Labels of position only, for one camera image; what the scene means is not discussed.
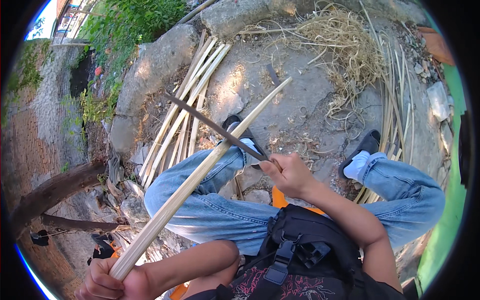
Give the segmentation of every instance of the tree trunk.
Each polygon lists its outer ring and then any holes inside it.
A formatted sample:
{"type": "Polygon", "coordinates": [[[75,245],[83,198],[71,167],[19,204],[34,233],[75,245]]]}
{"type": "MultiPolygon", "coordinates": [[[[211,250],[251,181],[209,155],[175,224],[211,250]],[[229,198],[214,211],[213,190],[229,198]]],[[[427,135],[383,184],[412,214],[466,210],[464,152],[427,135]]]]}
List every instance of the tree trunk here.
{"type": "Polygon", "coordinates": [[[10,215],[14,236],[20,238],[25,226],[32,219],[58,203],[87,188],[99,185],[97,175],[103,174],[105,168],[102,161],[76,166],[45,181],[27,196],[22,196],[10,215]]]}
{"type": "Polygon", "coordinates": [[[128,225],[120,225],[117,223],[78,221],[78,220],[65,219],[59,216],[45,215],[45,214],[42,214],[40,218],[42,220],[43,225],[61,228],[63,230],[110,232],[114,230],[130,229],[130,226],[128,225]]]}

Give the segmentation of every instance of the white sock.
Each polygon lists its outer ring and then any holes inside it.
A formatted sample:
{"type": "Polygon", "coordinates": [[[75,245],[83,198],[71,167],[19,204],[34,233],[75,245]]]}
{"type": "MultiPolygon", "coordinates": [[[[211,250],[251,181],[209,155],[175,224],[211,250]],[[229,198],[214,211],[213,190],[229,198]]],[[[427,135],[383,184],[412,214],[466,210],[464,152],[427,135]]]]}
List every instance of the white sock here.
{"type": "Polygon", "coordinates": [[[343,169],[343,174],[350,179],[355,179],[360,182],[358,179],[359,172],[361,168],[367,163],[367,159],[370,157],[368,151],[362,150],[360,153],[355,155],[352,158],[352,162],[343,169]]]}
{"type": "Polygon", "coordinates": [[[255,148],[254,144],[253,144],[253,141],[249,138],[244,138],[244,139],[241,139],[240,140],[242,143],[244,143],[245,145],[247,145],[250,149],[254,150],[256,153],[260,154],[260,152],[258,152],[257,148],[255,148]]]}

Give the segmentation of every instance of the knife handle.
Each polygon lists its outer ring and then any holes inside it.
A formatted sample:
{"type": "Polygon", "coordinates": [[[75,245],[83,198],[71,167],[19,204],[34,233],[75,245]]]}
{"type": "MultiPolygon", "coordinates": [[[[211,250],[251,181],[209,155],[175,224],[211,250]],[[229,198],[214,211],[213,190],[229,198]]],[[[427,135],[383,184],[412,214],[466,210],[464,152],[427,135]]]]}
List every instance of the knife handle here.
{"type": "Polygon", "coordinates": [[[278,162],[275,159],[271,159],[270,161],[275,165],[275,167],[280,171],[280,173],[283,171],[282,167],[278,164],[278,162]]]}

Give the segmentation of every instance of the sky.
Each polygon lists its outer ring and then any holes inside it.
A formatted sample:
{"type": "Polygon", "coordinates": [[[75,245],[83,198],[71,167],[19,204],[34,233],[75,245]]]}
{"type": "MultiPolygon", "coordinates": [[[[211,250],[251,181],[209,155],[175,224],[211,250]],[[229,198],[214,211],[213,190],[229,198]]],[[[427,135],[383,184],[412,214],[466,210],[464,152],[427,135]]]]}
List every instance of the sky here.
{"type": "MultiPolygon", "coordinates": [[[[47,6],[40,13],[39,17],[36,19],[38,20],[45,17],[45,22],[42,25],[43,33],[40,34],[40,36],[35,36],[35,38],[50,38],[50,34],[52,32],[52,26],[53,26],[53,23],[55,22],[55,18],[57,17],[56,14],[57,14],[57,1],[50,0],[47,6]]],[[[36,30],[29,33],[26,39],[32,39],[32,35],[35,31],[36,30]]]]}

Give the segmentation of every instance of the knife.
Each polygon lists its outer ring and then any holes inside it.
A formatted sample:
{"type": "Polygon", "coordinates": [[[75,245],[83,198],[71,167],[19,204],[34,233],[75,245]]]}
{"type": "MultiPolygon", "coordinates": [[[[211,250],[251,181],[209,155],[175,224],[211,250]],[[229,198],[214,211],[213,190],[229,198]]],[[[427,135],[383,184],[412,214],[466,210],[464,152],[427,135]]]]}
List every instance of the knife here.
{"type": "MultiPolygon", "coordinates": [[[[205,125],[207,125],[208,127],[210,127],[211,129],[215,130],[217,133],[219,133],[220,135],[224,136],[227,140],[229,140],[233,145],[237,146],[238,148],[240,149],[243,149],[246,153],[250,154],[251,156],[255,157],[256,159],[258,159],[259,161],[263,161],[263,160],[268,160],[267,158],[265,158],[264,156],[260,155],[258,152],[256,152],[255,150],[251,149],[250,147],[248,147],[247,145],[245,145],[244,143],[242,143],[242,141],[240,141],[239,139],[237,139],[236,137],[234,137],[233,135],[231,135],[229,132],[227,132],[225,129],[223,129],[222,127],[218,126],[217,124],[215,124],[213,121],[211,121],[210,119],[208,119],[207,117],[205,117],[204,115],[202,115],[199,111],[197,111],[196,109],[194,109],[193,107],[189,106],[187,103],[183,102],[182,100],[180,99],[177,99],[175,98],[174,96],[170,96],[170,95],[164,95],[164,97],[166,97],[168,100],[170,100],[172,103],[175,103],[176,105],[178,105],[179,108],[181,109],[184,109],[186,110],[188,113],[190,113],[192,116],[194,116],[195,118],[199,119],[200,121],[202,121],[205,125]]],[[[278,164],[278,162],[276,160],[271,160],[272,163],[275,164],[275,166],[277,167],[277,169],[281,172],[283,169],[280,167],[280,165],[278,164]]]]}

